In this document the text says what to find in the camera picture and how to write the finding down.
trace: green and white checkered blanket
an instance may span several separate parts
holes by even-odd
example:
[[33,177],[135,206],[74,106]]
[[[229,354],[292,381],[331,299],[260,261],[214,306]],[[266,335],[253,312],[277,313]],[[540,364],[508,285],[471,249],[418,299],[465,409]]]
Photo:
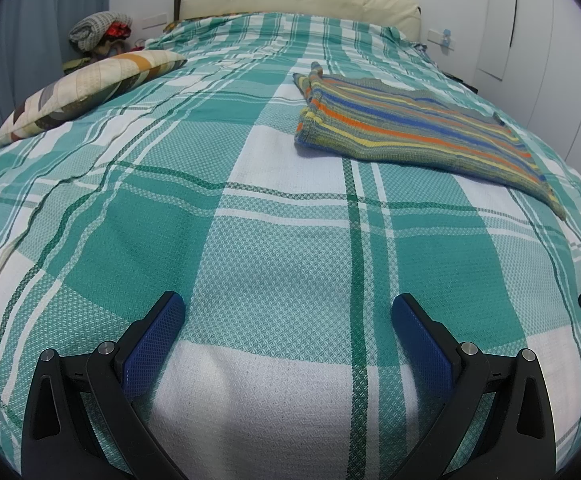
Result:
[[576,171],[502,114],[562,222],[505,187],[296,146],[305,102],[293,73],[312,61],[492,115],[396,30],[252,14],[184,23],[150,48],[189,61],[0,148],[0,449],[11,462],[40,352],[117,339],[164,290],[184,297],[187,322],[137,409],[192,480],[391,475],[439,407],[395,340],[401,292],[483,351],[534,349],[558,463],[568,457],[581,441]]

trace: white wardrobe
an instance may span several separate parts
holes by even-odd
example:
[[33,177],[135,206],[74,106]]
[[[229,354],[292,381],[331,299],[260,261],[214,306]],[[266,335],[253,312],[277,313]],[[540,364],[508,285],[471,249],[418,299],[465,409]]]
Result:
[[574,0],[488,0],[474,84],[581,173],[581,10]]

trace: textured blue pad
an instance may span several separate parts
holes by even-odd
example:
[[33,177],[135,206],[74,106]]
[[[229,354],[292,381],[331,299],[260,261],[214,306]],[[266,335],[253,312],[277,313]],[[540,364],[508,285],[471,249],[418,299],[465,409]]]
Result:
[[451,362],[402,296],[393,301],[391,319],[411,365],[431,395],[450,399],[453,393]]
[[122,391],[128,400],[148,391],[184,324],[185,315],[184,300],[173,294],[125,360]]

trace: metal screw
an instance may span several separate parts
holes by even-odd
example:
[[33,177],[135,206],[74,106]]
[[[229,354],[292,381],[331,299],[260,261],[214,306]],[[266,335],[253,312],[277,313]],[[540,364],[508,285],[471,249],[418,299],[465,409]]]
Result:
[[112,341],[104,341],[103,343],[99,343],[97,347],[97,351],[102,355],[108,355],[113,350],[115,350],[115,343]]
[[466,342],[461,344],[461,351],[466,355],[475,355],[477,353],[477,345],[471,342]]
[[522,350],[522,357],[527,361],[535,361],[535,352],[530,348]]
[[55,351],[52,348],[46,348],[42,354],[40,354],[40,359],[44,362],[50,361],[53,357],[55,357]]

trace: patchwork pillow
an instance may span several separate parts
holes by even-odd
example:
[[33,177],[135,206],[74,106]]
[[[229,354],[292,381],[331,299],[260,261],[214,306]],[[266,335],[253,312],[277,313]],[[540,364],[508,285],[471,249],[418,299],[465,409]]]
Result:
[[8,116],[0,128],[0,146],[77,119],[185,62],[184,56],[169,50],[141,50],[75,70],[27,98]]

